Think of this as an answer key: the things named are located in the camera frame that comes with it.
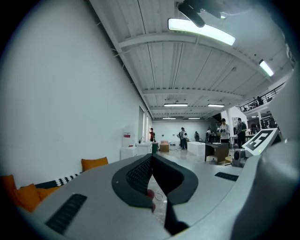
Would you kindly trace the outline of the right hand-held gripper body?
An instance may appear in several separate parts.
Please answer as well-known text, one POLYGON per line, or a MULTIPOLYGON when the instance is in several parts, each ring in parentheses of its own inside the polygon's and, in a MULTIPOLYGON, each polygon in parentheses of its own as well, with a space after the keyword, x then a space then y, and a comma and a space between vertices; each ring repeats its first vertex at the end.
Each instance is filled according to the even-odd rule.
POLYGON ((248 158, 261 155, 268 147, 283 140, 277 128, 260 130, 249 141, 237 149, 233 155, 233 166, 243 167, 248 158))

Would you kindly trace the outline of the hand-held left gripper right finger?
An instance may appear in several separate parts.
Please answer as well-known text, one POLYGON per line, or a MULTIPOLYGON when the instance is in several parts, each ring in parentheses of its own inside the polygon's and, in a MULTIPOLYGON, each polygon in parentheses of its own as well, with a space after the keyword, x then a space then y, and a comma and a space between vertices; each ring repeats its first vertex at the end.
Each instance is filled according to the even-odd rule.
POLYGON ((189 228, 178 220, 174 206, 189 201, 198 187, 198 177, 189 169, 160 155, 152 156, 152 175, 167 197, 164 228, 176 235, 189 228))

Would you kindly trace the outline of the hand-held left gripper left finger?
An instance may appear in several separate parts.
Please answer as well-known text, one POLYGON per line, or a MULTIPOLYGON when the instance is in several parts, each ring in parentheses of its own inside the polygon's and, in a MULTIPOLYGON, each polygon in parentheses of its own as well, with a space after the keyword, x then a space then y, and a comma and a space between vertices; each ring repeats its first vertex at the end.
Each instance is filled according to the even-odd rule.
POLYGON ((115 194, 127 205, 137 208, 151 208, 148 184, 152 177, 152 154, 139 157, 120 168, 112 177, 115 194))

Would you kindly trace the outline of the person's left hand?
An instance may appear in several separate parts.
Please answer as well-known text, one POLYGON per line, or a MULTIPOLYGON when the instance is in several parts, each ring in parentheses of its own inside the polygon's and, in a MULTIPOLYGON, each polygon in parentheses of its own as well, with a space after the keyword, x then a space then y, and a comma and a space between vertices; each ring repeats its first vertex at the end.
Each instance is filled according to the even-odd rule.
POLYGON ((152 213, 155 211, 156 206, 155 203, 153 202, 153 199, 155 198, 155 193, 153 190, 148 189, 147 190, 147 196, 151 199, 151 203, 152 203, 152 213))

